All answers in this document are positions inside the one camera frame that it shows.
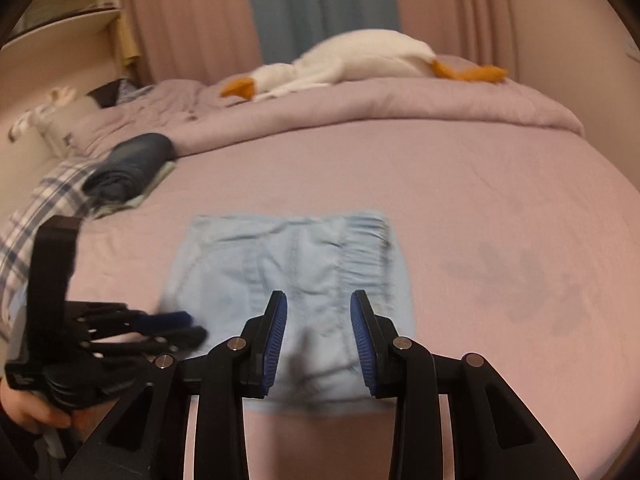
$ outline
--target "light green cloth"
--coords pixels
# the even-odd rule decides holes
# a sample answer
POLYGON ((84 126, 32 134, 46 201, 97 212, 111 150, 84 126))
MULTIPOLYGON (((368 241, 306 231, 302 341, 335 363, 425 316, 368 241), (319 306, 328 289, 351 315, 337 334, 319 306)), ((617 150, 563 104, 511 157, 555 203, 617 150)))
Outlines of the light green cloth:
POLYGON ((112 215, 118 211, 124 211, 126 209, 137 209, 151 194, 151 192, 158 187, 158 185, 168 177, 168 175, 175 169, 175 162, 166 162, 162 168, 158 170, 154 179, 146 186, 142 194, 133 197, 131 200, 123 204, 105 204, 95 209, 91 213, 91 218, 97 220, 105 216, 112 215))

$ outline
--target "rolled dark jeans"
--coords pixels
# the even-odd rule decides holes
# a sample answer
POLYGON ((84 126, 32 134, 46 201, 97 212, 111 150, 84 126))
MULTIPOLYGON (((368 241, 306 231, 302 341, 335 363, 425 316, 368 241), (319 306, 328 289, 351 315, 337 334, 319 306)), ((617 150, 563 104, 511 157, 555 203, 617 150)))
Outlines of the rolled dark jeans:
POLYGON ((125 140, 87 178, 82 191, 92 207, 125 203, 142 194, 160 168, 175 157, 174 145, 162 134, 125 140))

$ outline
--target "metal screw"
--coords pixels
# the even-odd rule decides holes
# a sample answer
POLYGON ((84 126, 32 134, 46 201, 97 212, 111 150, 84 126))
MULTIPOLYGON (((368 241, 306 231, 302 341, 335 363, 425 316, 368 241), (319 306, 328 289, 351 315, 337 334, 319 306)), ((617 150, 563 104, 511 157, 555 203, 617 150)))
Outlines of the metal screw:
POLYGON ((407 350, 411 348, 411 340, 408 337, 396 337, 394 339, 394 346, 398 350, 407 350))
POLYGON ((168 368, 174 364, 174 358, 168 354, 161 355, 156 358, 155 363, 158 368, 168 368))
POLYGON ((466 362, 473 368, 479 368, 484 364, 484 358, 478 354, 469 354, 466 356, 466 362))
POLYGON ((246 341, 241 337, 232 337, 226 345, 235 352, 242 350, 246 346, 246 341))

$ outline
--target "human hand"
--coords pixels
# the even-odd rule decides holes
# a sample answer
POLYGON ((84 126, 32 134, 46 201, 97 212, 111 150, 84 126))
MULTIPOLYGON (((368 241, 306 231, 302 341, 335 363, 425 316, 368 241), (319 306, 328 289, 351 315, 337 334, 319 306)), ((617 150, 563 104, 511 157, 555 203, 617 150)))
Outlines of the human hand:
POLYGON ((15 424, 31 433, 40 433, 40 424, 59 430, 71 426, 70 415, 31 392, 12 390, 5 378, 0 380, 0 404, 15 424))

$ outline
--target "orange plush foot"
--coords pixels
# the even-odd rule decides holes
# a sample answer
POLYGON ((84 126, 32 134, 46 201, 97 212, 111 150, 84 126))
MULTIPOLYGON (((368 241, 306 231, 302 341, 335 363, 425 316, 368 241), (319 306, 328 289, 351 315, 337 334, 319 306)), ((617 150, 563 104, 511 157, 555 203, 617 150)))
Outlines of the orange plush foot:
POLYGON ((450 66, 438 60, 434 60, 431 63, 431 69, 437 77, 469 82, 501 83, 508 74, 505 69, 492 65, 476 66, 462 72, 456 72, 450 66))
POLYGON ((255 79, 252 77, 239 77, 220 91, 220 97, 229 97, 231 95, 236 95, 243 99, 252 99, 255 95, 255 79))

